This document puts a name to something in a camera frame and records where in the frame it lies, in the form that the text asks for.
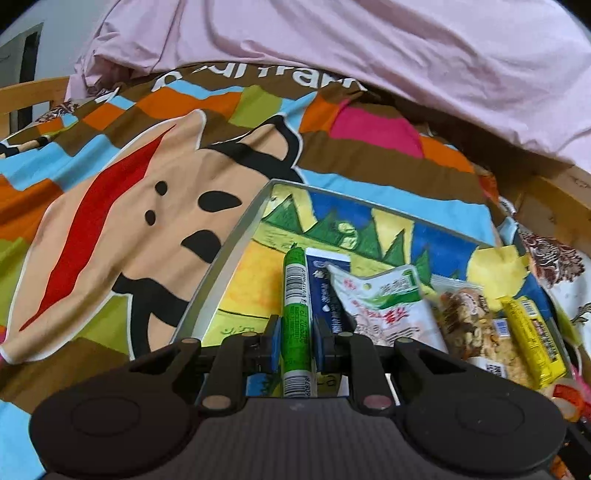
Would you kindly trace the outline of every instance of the wooden bed frame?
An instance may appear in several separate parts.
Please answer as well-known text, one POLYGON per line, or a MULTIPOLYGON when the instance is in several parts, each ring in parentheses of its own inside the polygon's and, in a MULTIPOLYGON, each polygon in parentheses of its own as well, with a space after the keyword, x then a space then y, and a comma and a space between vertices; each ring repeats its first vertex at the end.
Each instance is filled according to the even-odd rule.
POLYGON ((0 89, 0 139, 10 134, 11 112, 44 102, 49 102, 49 108, 54 108, 64 101, 67 86, 68 77, 57 77, 0 89))

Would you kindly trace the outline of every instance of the white wall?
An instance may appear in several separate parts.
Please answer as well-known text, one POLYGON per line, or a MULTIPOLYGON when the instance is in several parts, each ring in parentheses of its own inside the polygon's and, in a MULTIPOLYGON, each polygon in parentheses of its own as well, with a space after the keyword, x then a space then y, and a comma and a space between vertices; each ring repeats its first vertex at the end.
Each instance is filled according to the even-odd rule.
POLYGON ((0 45, 43 22, 35 79, 74 72, 74 62, 112 0, 38 0, 0 35, 0 45))

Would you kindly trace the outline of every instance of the green mountain drawing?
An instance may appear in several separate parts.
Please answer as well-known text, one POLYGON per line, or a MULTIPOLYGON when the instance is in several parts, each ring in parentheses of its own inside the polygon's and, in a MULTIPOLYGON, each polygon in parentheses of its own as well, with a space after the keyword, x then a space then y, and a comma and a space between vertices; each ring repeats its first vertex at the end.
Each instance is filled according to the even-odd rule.
POLYGON ((431 267, 429 266, 429 251, 423 250, 414 266, 417 267, 418 278, 423 285, 431 286, 431 267))
POLYGON ((264 217, 262 221, 299 235, 304 233, 291 195, 283 200, 269 215, 264 217))
POLYGON ((388 265, 392 265, 393 267, 399 267, 400 265, 404 265, 404 230, 402 230, 396 238, 388 251, 384 255, 384 263, 388 265))
POLYGON ((327 216, 306 232, 306 237, 338 247, 343 239, 343 234, 337 230, 336 215, 336 209, 331 210, 327 216))
POLYGON ((381 261, 382 248, 379 246, 378 232, 375 229, 375 221, 373 218, 361 231, 359 231, 359 240, 353 251, 364 257, 381 261))

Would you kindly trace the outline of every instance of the red stripe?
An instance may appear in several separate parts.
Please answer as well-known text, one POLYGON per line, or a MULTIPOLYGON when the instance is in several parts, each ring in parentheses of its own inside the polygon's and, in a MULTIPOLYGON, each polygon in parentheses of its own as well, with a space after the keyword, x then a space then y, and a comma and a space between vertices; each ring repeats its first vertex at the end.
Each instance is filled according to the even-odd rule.
POLYGON ((72 293, 78 275, 95 250, 111 206, 144 178, 150 159, 166 133, 97 175, 74 215, 60 258, 49 275, 39 309, 19 332, 37 320, 54 303, 72 293))

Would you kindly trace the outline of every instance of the pink patch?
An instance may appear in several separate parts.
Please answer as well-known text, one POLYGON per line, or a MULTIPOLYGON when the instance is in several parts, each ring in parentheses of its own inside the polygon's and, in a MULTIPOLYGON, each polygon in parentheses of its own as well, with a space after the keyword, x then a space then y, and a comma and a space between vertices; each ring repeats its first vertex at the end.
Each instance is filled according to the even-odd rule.
POLYGON ((423 157, 419 134, 406 119, 383 118, 360 108, 343 108, 330 130, 330 137, 360 140, 412 157, 423 157))

